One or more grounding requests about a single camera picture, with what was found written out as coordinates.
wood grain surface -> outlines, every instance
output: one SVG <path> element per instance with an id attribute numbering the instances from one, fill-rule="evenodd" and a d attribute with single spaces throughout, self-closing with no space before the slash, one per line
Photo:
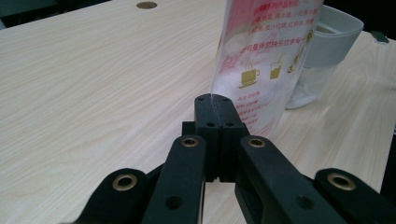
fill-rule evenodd
<path id="1" fill-rule="evenodd" d="M 0 31 L 0 223 L 74 221 L 111 172 L 162 164 L 208 93 L 225 1 L 113 0 Z M 321 97 L 272 140 L 305 175 L 380 189 L 396 122 L 396 43 L 361 33 Z M 204 223 L 245 223 L 207 183 Z"/>

plastic bag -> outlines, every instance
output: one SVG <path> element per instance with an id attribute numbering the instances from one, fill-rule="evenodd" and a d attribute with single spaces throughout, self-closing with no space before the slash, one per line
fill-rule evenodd
<path id="1" fill-rule="evenodd" d="M 229 0 L 211 92 L 270 138 L 301 73 L 323 0 Z"/>

